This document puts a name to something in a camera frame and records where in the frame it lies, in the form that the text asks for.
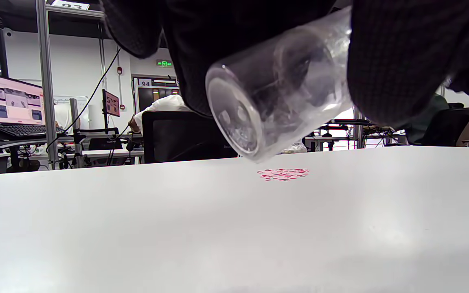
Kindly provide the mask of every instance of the person's hand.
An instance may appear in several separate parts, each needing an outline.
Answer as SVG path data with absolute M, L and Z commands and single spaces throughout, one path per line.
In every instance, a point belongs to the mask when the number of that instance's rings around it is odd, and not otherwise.
M 140 132 L 140 128 L 138 127 L 138 125 L 136 124 L 135 122 L 135 116 L 133 116 L 130 120 L 130 122 L 128 122 L 128 126 L 131 128 L 131 131 L 132 132 L 135 132 L 135 133 L 139 133 Z

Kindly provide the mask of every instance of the keyboard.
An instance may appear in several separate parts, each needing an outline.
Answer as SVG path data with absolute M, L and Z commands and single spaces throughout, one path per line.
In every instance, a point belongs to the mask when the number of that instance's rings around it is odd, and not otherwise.
M 44 125 L 0 125 L 0 131 L 14 137 L 45 136 L 46 127 Z M 57 127 L 58 135 L 65 133 L 63 128 Z

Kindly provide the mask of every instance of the person's arm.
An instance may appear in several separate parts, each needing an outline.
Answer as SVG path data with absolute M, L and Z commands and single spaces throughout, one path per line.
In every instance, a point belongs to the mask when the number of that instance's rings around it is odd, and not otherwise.
M 158 50 L 160 11 L 158 0 L 101 0 L 108 31 L 119 46 L 137 58 Z
M 372 121 L 419 114 L 455 70 L 469 66 L 469 0 L 354 0 L 348 88 Z

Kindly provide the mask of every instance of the white shirt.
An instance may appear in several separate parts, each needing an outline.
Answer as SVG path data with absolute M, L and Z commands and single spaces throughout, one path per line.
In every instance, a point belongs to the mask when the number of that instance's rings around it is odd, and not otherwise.
M 188 111 L 191 110 L 184 104 L 184 100 L 180 95 L 172 94 L 165 98 L 159 98 L 151 106 L 145 108 L 143 111 L 138 112 L 135 116 L 135 123 L 140 128 L 142 133 L 142 113 L 145 111 Z

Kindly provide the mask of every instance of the small display screen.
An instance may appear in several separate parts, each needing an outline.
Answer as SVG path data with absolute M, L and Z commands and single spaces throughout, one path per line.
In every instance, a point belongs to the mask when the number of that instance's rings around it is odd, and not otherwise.
M 44 125 L 43 89 L 0 76 L 0 123 Z
M 104 98 L 104 111 L 106 114 L 114 115 L 117 117 L 121 116 L 119 98 L 103 90 Z

